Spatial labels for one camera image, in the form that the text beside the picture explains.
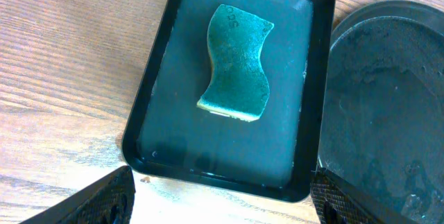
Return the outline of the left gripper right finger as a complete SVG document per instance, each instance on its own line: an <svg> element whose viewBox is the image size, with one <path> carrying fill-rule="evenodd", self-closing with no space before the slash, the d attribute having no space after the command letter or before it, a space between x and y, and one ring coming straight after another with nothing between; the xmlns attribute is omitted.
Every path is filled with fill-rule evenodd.
<svg viewBox="0 0 444 224"><path fill-rule="evenodd" d="M382 172L369 168L361 185L355 186L327 168L316 170L310 196L321 223L413 223L401 214L407 198L392 199Z"/></svg>

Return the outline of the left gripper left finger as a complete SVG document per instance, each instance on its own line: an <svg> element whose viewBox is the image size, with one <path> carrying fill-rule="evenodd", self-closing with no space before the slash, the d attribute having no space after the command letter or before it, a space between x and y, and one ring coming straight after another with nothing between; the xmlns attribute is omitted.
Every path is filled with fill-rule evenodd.
<svg viewBox="0 0 444 224"><path fill-rule="evenodd" d="M135 201L132 169L122 166L23 224L129 224Z"/></svg>

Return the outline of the green scouring sponge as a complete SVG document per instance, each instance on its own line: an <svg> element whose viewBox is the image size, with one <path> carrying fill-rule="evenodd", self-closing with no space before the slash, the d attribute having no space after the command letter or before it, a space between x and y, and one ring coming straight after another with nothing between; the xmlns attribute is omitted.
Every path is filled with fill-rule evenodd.
<svg viewBox="0 0 444 224"><path fill-rule="evenodd" d="M207 29L212 75L197 107L247 122L262 116L270 86L260 58L273 28L274 23L234 6L216 9Z"/></svg>

